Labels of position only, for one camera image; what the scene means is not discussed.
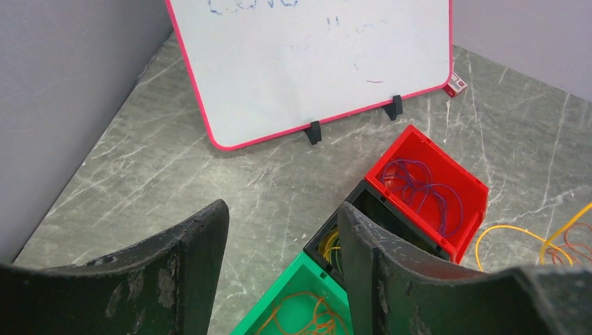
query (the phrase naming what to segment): black bracket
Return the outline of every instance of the black bracket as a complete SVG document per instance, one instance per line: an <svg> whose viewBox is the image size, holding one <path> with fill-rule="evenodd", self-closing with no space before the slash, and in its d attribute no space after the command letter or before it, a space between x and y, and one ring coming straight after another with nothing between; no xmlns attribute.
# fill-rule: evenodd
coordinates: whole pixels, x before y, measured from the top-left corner
<svg viewBox="0 0 592 335"><path fill-rule="evenodd" d="M309 138L309 141L311 141L312 145L315 145L323 140L320 136L320 122L319 121L311 122L311 126L304 129L304 133Z"/></svg>
<svg viewBox="0 0 592 335"><path fill-rule="evenodd" d="M393 96L392 102L388 105L384 105L383 108L389 118L394 121L399 115L403 114L403 99L401 96Z"/></svg>

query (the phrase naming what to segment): yellow cable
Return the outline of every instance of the yellow cable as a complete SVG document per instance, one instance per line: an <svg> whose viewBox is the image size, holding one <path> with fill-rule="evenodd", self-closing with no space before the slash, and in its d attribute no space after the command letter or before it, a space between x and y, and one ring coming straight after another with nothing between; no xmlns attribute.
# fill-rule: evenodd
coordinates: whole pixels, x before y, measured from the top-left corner
<svg viewBox="0 0 592 335"><path fill-rule="evenodd" d="M575 223L575 221L578 221L579 218L581 218L590 208L592 208L592 202L590 202L588 204L588 206L585 206L584 208L582 208L581 211L578 212L578 214L575 214L575 216L569 220L569 222L567 222L563 227L561 227L561 229L557 230L555 232L555 234L551 235L550 238L548 238L547 241L545 241L542 244L542 247L540 249L539 252L539 258L540 258L540 264L544 264L545 263L545 249L548 246L552 246L551 242L553 242L554 239L556 239L562 232L565 232L571 225L573 225Z"/></svg>
<svg viewBox="0 0 592 335"><path fill-rule="evenodd" d="M528 234L536 239L538 239L541 242L545 242L545 239L543 239L542 237L538 236L537 234L533 234L532 232L529 232L526 229L522 229L520 227L516 227L513 225L495 225L493 227L489 227L487 228L477 239L477 243L475 244L475 259L477 260L477 267L479 268L479 271L483 271L483 267L481 266L481 260L479 259L479 243L481 243L481 239L483 239L483 237L488 233L491 232L494 229L499 229L499 228L507 228L507 229L513 229L513 230L518 230L519 232L523 232L524 234ZM551 246L552 248L555 248L557 250L559 250L567 259L568 262L570 263L570 265L573 265L572 259L570 258L570 256L568 255L568 253L566 253L564 250L560 249L559 247L553 245L552 243L549 243L548 246Z"/></svg>

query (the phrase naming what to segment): small red box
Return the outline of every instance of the small red box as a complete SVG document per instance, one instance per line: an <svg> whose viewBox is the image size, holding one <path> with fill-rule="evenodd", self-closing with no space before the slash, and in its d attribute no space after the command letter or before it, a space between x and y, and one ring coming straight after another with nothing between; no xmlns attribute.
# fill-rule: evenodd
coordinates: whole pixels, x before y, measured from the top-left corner
<svg viewBox="0 0 592 335"><path fill-rule="evenodd" d="M427 196L425 199L423 195L417 196L413 197L411 202L407 196L408 203L405 203L405 188L402 187L406 182L403 179L384 178L385 167L394 168L395 165L389 163L396 159L422 162L431 172L432 184L446 185L454 190L453 192L446 187L438 187L438 194L447 202L447 223L442 234L438 229L441 228L443 206L436 196ZM419 180L425 178L425 170L418 166L408 166L407 173ZM471 239L485 218L489 193L485 184L411 125L370 169L365 179L448 253L452 262L461 262ZM416 213L415 210L420 203L421 210Z"/></svg>

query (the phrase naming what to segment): gray wall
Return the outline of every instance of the gray wall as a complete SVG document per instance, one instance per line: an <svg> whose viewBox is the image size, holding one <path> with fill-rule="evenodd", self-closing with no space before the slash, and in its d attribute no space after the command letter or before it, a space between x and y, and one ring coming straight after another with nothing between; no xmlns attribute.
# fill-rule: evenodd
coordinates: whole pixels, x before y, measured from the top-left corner
<svg viewBox="0 0 592 335"><path fill-rule="evenodd" d="M20 252L171 31L164 0L0 2L0 261Z"/></svg>
<svg viewBox="0 0 592 335"><path fill-rule="evenodd" d="M592 101L591 0L454 0L454 42Z"/></svg>

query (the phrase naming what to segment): purple string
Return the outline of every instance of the purple string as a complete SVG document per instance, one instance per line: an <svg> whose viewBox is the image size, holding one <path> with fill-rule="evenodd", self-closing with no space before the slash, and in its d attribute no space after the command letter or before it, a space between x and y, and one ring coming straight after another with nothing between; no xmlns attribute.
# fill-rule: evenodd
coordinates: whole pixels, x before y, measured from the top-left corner
<svg viewBox="0 0 592 335"><path fill-rule="evenodd" d="M386 174L387 170L393 165L397 167L397 170L392 174ZM426 180L421 181L412 176L411 173L408 171L409 165L414 165L418 167L422 171L423 177ZM428 195L432 195L436 198L436 203L438 204L438 209L440 210L440 227L438 228L438 233L440 235L442 235L443 237L449 237L450 235L453 235L458 231L458 229L461 227L464 218L464 210L461 198L459 197L458 193L450 186L444 184L434 184L432 182L433 177L431 174L431 170L429 169L429 167L427 167L425 163L423 163L422 161L412 161L408 159L395 159L392 162L389 162L387 165L385 165L382 175L382 183L384 184L386 179L395 178L401 179L405 182L405 184L403 186L397 186L396 188L391 189L391 191L393 192L401 190L401 199L409 207L413 204L413 200L415 199L415 194L417 192L424 193L424 197L422 198L420 205L415 210L416 213L419 213L421 211ZM460 222L456 226L456 228L449 234L445 233L448 203L446 199L438 191L434 190L434 187L446 188L449 191L451 191L457 198L460 205Z"/></svg>

